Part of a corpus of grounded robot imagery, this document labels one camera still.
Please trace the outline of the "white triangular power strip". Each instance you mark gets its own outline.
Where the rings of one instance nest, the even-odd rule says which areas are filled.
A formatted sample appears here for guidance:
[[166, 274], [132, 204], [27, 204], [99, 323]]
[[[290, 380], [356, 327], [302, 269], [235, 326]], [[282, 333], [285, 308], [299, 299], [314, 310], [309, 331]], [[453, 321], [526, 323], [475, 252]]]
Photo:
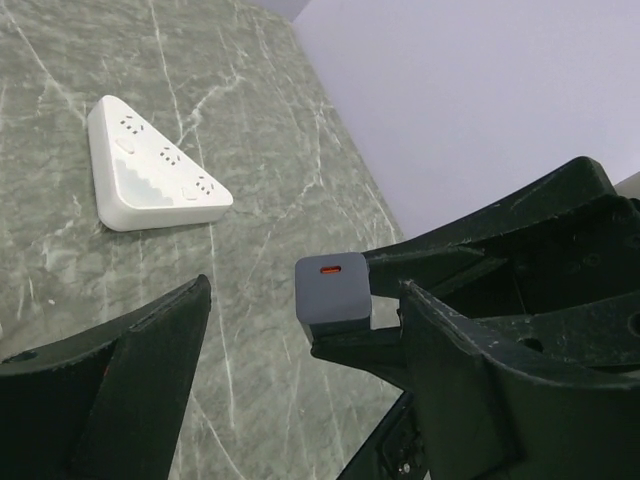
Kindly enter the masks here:
[[219, 220], [231, 192], [123, 100], [103, 96], [87, 116], [100, 221], [117, 232]]

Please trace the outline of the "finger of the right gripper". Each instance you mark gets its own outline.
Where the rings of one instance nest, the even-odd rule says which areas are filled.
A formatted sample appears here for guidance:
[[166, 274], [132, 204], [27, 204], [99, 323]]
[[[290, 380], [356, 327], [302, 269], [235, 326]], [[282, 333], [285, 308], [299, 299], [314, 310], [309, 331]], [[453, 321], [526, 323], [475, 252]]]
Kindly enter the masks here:
[[410, 390], [400, 332], [348, 332], [320, 337], [311, 342], [311, 355], [371, 373], [403, 391]]

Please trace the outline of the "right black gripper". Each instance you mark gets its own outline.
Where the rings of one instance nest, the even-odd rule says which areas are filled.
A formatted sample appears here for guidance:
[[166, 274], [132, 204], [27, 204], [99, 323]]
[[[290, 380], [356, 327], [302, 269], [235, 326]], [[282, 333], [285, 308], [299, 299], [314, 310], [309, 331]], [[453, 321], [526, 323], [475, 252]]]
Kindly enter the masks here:
[[575, 158], [417, 239], [363, 253], [373, 295], [416, 283], [502, 339], [613, 372], [639, 366], [639, 204]]

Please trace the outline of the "small grey plug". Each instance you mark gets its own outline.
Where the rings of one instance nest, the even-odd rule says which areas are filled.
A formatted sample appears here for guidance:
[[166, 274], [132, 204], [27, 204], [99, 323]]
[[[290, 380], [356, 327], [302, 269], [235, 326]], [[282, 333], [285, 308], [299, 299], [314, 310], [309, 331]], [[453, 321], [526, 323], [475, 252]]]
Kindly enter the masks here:
[[299, 259], [294, 268], [294, 290], [296, 318], [311, 343], [370, 328], [369, 267], [363, 254]]

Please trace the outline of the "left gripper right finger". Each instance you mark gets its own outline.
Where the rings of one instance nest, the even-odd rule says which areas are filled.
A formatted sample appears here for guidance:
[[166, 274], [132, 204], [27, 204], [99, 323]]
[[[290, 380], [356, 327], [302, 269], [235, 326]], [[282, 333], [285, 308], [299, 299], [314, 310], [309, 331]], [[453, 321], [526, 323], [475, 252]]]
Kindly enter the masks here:
[[401, 350], [422, 451], [390, 477], [635, 479], [639, 383], [554, 360], [407, 283]]

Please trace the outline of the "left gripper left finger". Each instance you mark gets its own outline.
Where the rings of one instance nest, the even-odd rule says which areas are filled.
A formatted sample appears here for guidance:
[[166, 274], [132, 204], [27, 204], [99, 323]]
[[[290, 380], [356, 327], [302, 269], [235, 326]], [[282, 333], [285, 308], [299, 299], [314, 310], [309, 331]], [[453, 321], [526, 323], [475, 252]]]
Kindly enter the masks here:
[[199, 275], [2, 360], [2, 478], [168, 478], [210, 310]]

